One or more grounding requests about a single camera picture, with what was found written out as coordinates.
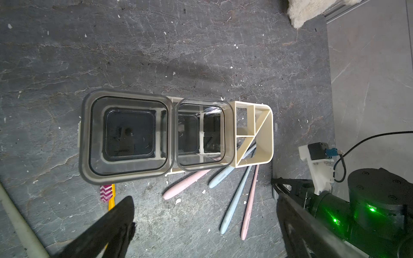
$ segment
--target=blue connector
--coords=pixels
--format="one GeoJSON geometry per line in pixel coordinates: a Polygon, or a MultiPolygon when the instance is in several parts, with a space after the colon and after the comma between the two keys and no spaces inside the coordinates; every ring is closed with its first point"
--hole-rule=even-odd
{"type": "Polygon", "coordinates": [[[337,148],[332,148],[332,149],[326,149],[325,155],[331,159],[332,157],[338,156],[339,154],[338,154],[337,148]]]}

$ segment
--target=light blue toothbrush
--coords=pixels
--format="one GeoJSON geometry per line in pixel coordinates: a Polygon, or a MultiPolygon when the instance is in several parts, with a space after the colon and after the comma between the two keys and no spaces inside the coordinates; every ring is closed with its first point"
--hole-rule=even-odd
{"type": "Polygon", "coordinates": [[[231,219],[237,207],[238,201],[240,200],[242,190],[244,189],[245,182],[247,181],[247,177],[248,177],[249,171],[251,170],[251,167],[252,166],[249,166],[247,168],[247,171],[245,172],[244,177],[242,178],[242,181],[240,185],[238,186],[237,192],[235,193],[235,196],[233,200],[231,201],[231,204],[227,210],[227,213],[225,214],[224,220],[222,221],[222,224],[221,224],[221,229],[220,229],[221,234],[225,234],[225,231],[227,231],[227,228],[231,222],[231,219]]]}
{"type": "MultiPolygon", "coordinates": [[[[247,150],[245,155],[242,157],[243,159],[246,158],[255,148],[257,147],[256,144],[254,144],[251,148],[247,150]]],[[[217,184],[219,184],[229,173],[231,173],[235,168],[228,166],[224,168],[219,174],[217,174],[208,184],[209,188],[215,187],[217,184]]]]}

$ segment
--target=toothbrush handle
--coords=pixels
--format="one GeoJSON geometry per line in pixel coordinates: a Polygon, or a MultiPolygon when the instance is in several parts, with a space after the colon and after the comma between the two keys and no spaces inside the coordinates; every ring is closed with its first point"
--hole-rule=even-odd
{"type": "MultiPolygon", "coordinates": [[[[257,145],[254,144],[251,148],[249,148],[242,158],[244,159],[245,157],[247,157],[256,148],[256,146],[257,145]]],[[[228,167],[224,168],[219,174],[217,174],[209,182],[209,184],[208,184],[209,188],[213,188],[213,187],[217,186],[217,184],[219,184],[224,178],[226,178],[226,176],[229,175],[229,173],[231,173],[233,170],[234,170],[234,167],[232,167],[232,166],[228,166],[228,167]]]]}
{"type": "Polygon", "coordinates": [[[245,171],[244,177],[242,178],[242,181],[241,181],[240,185],[238,186],[237,192],[235,193],[235,196],[231,201],[231,204],[228,208],[228,211],[225,214],[224,220],[222,221],[221,228],[220,228],[221,234],[225,234],[225,231],[227,231],[227,229],[228,229],[228,226],[229,226],[229,224],[231,222],[231,219],[234,215],[235,209],[237,208],[237,204],[240,200],[242,190],[244,189],[245,182],[247,180],[247,177],[248,177],[248,174],[251,170],[251,167],[252,166],[249,166],[247,168],[247,171],[245,171]]]}
{"type": "Polygon", "coordinates": [[[221,172],[219,172],[208,184],[209,188],[213,188],[217,186],[229,173],[231,173],[235,168],[232,166],[228,166],[224,168],[221,172]]]}
{"type": "Polygon", "coordinates": [[[241,240],[245,240],[247,237],[249,220],[251,219],[252,203],[254,202],[255,184],[256,184],[257,175],[258,175],[258,168],[259,168],[259,165],[255,167],[254,180],[252,181],[251,192],[249,193],[247,209],[245,210],[244,221],[242,222],[241,240]]]}
{"type": "Polygon", "coordinates": [[[112,198],[109,200],[109,209],[108,211],[110,211],[113,207],[115,207],[115,184],[112,184],[112,198]]]}
{"type": "Polygon", "coordinates": [[[173,187],[169,188],[164,195],[162,196],[165,200],[168,200],[172,197],[174,197],[175,195],[179,194],[180,192],[182,192],[183,190],[185,190],[188,186],[192,185],[193,183],[195,183],[195,181],[197,181],[198,179],[200,179],[201,177],[203,177],[206,173],[208,173],[210,171],[210,169],[208,170],[200,170],[197,171],[195,173],[193,173],[192,175],[190,175],[189,177],[185,178],[184,180],[180,181],[178,184],[174,185],[173,187]]]}

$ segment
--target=gray tile floor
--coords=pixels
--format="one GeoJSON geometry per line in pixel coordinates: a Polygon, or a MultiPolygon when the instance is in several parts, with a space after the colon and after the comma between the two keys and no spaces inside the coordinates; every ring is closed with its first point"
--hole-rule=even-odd
{"type": "MultiPolygon", "coordinates": [[[[347,151],[372,135],[413,130],[406,0],[372,0],[327,28],[337,147],[347,151]]],[[[345,158],[347,170],[383,167],[413,182],[412,145],[413,135],[367,141],[345,158]]],[[[333,192],[348,200],[347,181],[333,192]]]]}

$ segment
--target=yellow toothbrush handle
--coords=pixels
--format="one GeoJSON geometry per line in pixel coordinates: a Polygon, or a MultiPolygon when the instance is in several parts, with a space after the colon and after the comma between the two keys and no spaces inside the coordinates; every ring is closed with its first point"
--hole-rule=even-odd
{"type": "Polygon", "coordinates": [[[113,196],[112,198],[109,200],[109,211],[115,207],[115,196],[116,196],[116,192],[115,192],[115,184],[112,184],[112,192],[113,192],[113,196]]]}

